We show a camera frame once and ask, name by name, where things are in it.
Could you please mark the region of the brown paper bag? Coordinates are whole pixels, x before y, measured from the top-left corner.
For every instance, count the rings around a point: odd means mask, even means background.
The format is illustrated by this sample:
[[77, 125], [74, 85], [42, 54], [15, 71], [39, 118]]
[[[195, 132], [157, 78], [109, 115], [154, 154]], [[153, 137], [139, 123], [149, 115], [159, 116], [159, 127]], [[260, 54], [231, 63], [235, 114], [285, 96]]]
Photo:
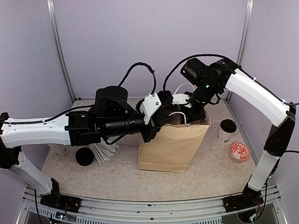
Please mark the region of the brown paper bag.
[[160, 91], [162, 105], [158, 114], [166, 124], [154, 139], [141, 141], [138, 149], [138, 169], [163, 172], [184, 172], [211, 125], [205, 110], [197, 111], [199, 117], [192, 118], [192, 109], [187, 100], [180, 102], [182, 94], [173, 96], [170, 91]]

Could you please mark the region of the black cup lid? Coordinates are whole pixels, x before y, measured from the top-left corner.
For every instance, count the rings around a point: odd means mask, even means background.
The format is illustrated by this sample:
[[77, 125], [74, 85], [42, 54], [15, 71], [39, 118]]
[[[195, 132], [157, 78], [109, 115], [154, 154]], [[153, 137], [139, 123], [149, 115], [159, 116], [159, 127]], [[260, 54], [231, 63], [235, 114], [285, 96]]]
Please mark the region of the black cup lid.
[[234, 133], [237, 130], [236, 123], [231, 119], [222, 120], [220, 127], [226, 133]]

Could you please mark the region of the bundle of white straws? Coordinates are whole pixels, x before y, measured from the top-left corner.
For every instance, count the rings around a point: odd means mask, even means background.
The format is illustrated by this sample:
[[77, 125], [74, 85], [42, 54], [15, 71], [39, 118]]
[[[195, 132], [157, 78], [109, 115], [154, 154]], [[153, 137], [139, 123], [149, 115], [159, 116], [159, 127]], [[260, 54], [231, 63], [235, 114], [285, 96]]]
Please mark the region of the bundle of white straws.
[[100, 166], [104, 166], [106, 162], [110, 161], [110, 158], [119, 148], [119, 146], [116, 144], [107, 145], [105, 142], [90, 144], [88, 147], [91, 149], [96, 161]]

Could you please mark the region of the white paper cup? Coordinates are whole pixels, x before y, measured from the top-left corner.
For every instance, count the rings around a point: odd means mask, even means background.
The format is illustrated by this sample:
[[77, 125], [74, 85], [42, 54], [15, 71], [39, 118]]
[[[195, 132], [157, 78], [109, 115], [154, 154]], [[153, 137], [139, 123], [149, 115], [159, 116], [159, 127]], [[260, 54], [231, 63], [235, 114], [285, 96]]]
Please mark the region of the white paper cup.
[[227, 132], [226, 130], [220, 128], [218, 131], [218, 140], [221, 141], [222, 143], [228, 143], [235, 133], [236, 131]]

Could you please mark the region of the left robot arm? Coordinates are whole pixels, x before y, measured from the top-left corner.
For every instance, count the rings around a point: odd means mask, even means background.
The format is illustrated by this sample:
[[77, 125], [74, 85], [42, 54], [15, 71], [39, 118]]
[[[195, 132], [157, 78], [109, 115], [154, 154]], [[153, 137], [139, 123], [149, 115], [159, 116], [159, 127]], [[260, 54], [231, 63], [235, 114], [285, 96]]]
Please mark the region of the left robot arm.
[[45, 177], [22, 152], [24, 145], [58, 144], [85, 146], [120, 140], [126, 135], [140, 133], [145, 142], [151, 141], [169, 117], [161, 110], [170, 106], [170, 91], [146, 96], [137, 108], [128, 102], [128, 91], [120, 86], [98, 89], [93, 105], [78, 106], [52, 118], [14, 119], [4, 112], [0, 116], [0, 166], [15, 172], [38, 194], [59, 208], [65, 196], [55, 179]]

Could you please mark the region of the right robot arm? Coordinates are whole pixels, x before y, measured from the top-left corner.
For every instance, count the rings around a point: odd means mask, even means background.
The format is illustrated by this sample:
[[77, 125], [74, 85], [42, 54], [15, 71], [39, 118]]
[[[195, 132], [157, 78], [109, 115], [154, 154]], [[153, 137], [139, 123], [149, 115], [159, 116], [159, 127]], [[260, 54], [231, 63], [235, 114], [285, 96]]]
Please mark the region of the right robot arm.
[[260, 190], [287, 150], [294, 127], [296, 107], [280, 99], [250, 77], [240, 66], [227, 59], [205, 65], [197, 58], [188, 59], [180, 73], [196, 86], [187, 100], [187, 117], [205, 116], [204, 107], [224, 89], [238, 95], [259, 110], [271, 122], [271, 130], [256, 169], [239, 196], [239, 203], [249, 207], [257, 200]]

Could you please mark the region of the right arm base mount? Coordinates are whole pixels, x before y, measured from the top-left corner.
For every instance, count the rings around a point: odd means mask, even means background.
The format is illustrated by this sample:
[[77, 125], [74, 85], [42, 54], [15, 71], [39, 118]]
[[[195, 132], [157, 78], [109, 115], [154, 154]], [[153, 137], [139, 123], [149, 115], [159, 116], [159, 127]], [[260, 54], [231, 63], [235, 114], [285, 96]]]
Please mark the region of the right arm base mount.
[[226, 212], [243, 210], [263, 203], [264, 200], [260, 194], [257, 196], [239, 194], [223, 198], [223, 204]]

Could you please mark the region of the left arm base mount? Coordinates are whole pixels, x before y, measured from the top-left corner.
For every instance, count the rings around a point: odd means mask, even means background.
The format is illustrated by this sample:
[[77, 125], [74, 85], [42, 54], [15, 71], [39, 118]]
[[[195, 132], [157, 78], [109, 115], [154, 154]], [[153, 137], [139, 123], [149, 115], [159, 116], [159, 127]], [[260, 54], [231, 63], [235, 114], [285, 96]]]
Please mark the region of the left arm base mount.
[[82, 199], [78, 197], [67, 196], [62, 194], [55, 196], [54, 194], [49, 194], [41, 196], [40, 204], [58, 210], [64, 210], [66, 212], [78, 213], [81, 201]]

